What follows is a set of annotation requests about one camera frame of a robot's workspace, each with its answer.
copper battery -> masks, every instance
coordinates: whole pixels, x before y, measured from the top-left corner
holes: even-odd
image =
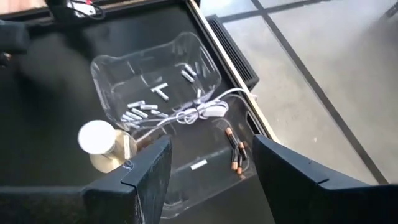
[[[236,173],[237,173],[238,175],[241,175],[241,174],[242,174],[242,163],[243,163],[242,155],[239,155],[239,156],[238,156],[238,168],[236,169]]]
[[[231,163],[232,170],[237,170],[238,169],[238,157],[239,157],[238,150],[233,149],[232,150],[232,163]]]
[[[248,159],[248,154],[246,153],[246,150],[244,149],[243,142],[239,142],[239,153],[241,154],[244,161],[246,159]]]
[[[226,133],[226,136],[228,137],[229,143],[231,143],[232,148],[236,149],[236,147],[238,146],[238,140],[236,140],[236,138],[232,132],[232,129],[230,127],[226,128],[225,133]]]

black table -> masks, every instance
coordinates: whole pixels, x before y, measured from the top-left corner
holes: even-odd
[[[1,129],[7,133],[0,136],[3,147],[0,185],[79,186],[103,176],[92,167],[76,140],[78,130],[87,121],[107,120],[90,74],[92,59],[100,54],[118,57],[163,44],[183,31],[208,38],[200,32],[185,4],[159,5],[143,6],[128,16],[126,12],[115,11],[114,15],[124,13],[124,16],[102,23],[31,29],[33,41],[28,53],[16,56],[14,67],[0,71]],[[207,49],[212,48],[210,43],[203,43]],[[221,66],[219,70],[227,77]],[[233,81],[223,80],[218,92],[233,86]],[[244,114],[237,116],[244,119]],[[162,223],[271,222],[272,215],[256,177],[177,218],[162,220]]]

clear plastic bin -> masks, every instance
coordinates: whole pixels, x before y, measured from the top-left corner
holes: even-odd
[[[197,72],[194,83],[181,75],[185,65]],[[167,44],[123,57],[96,57],[91,72],[106,115],[126,130],[120,117],[126,112],[128,103],[144,100],[171,115],[192,106],[199,89],[201,102],[208,101],[217,88],[218,93],[228,89],[226,85],[220,86],[218,69],[199,38],[192,33],[182,33]],[[162,83],[168,84],[162,91],[169,101],[151,91]],[[229,111],[224,118],[199,119],[191,125],[170,123],[143,141],[142,147],[165,133],[172,136],[172,170],[162,218],[173,218],[255,174],[251,159],[243,162],[243,175],[231,170],[232,147],[225,129],[231,126],[236,138],[244,142],[252,142],[253,134],[246,122],[244,103],[236,98],[226,102]],[[133,129],[132,136],[138,139],[150,129]]]
[[[181,75],[186,64],[197,72],[194,83]],[[221,83],[206,48],[189,32],[167,44],[123,57],[100,55],[91,63],[91,74],[107,117],[123,129],[128,128],[120,118],[128,103],[144,100],[158,105],[163,113],[173,114],[191,106],[199,89],[201,100],[208,100]],[[168,84],[162,91],[169,101],[151,91],[162,83]]]

gray floor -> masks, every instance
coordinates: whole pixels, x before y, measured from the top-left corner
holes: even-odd
[[[250,0],[211,2],[203,1],[205,14],[254,10]],[[333,0],[270,15],[389,182],[398,182],[398,16],[382,15],[395,2]],[[262,17],[224,25],[261,78],[254,93],[282,143],[376,184]]]

black vent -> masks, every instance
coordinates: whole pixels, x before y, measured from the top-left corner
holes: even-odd
[[[238,46],[236,46],[231,36],[227,33],[222,23],[218,20],[217,16],[207,17],[207,21],[232,60],[246,86],[249,90],[252,90],[259,82],[259,77],[245,59],[242,52],[238,49]]]

